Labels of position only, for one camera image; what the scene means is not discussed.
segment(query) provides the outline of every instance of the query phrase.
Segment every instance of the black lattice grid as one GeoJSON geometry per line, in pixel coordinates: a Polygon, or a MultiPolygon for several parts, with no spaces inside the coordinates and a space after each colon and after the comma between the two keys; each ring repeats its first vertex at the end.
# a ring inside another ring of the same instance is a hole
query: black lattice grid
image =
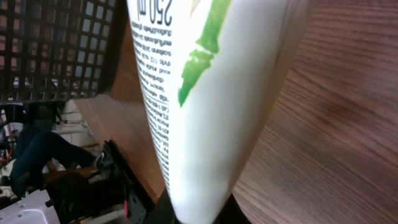
{"type": "Polygon", "coordinates": [[[94,97],[117,0],[0,0],[0,102],[94,97]]]}

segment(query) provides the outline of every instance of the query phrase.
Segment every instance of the person's leg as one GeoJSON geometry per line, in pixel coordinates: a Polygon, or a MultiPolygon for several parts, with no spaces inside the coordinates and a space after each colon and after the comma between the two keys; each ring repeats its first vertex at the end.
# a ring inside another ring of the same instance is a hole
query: person's leg
{"type": "Polygon", "coordinates": [[[25,125],[24,129],[18,135],[17,146],[14,149],[13,159],[18,159],[27,147],[30,140],[39,132],[37,128],[32,128],[29,125],[25,125]]]}
{"type": "Polygon", "coordinates": [[[95,160],[95,156],[90,152],[70,144],[53,132],[40,132],[34,140],[40,142],[41,150],[46,151],[51,158],[58,160],[65,168],[70,167],[74,162],[82,167],[89,167],[95,160]]]}
{"type": "Polygon", "coordinates": [[[88,151],[70,144],[58,134],[41,131],[28,143],[23,153],[15,161],[11,171],[12,191],[18,194],[25,184],[20,179],[30,175],[32,184],[40,187],[42,184],[42,169],[51,158],[58,160],[65,168],[77,162],[82,167],[89,167],[95,160],[88,151]]]}

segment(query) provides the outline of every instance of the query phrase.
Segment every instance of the wood grain surface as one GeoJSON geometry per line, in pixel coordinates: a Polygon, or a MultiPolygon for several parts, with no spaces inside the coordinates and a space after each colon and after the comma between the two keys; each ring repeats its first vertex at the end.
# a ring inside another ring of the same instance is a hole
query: wood grain surface
{"type": "MultiPolygon", "coordinates": [[[[111,97],[77,101],[163,190],[127,27],[111,97]]],[[[234,194],[253,223],[398,223],[398,1],[320,1],[234,194]]]]}

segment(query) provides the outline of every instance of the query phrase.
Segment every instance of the red tag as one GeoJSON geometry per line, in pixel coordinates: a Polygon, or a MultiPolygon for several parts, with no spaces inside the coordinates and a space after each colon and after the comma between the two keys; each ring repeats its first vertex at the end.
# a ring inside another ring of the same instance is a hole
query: red tag
{"type": "Polygon", "coordinates": [[[124,217],[129,219],[129,202],[124,200],[124,217]]]}

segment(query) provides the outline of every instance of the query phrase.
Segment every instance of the white plastic tube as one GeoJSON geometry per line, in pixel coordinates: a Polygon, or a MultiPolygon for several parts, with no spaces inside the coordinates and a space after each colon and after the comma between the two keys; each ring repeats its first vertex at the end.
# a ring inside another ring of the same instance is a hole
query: white plastic tube
{"type": "Polygon", "coordinates": [[[271,112],[312,0],[129,0],[157,157],[177,218],[216,219],[271,112]]]}

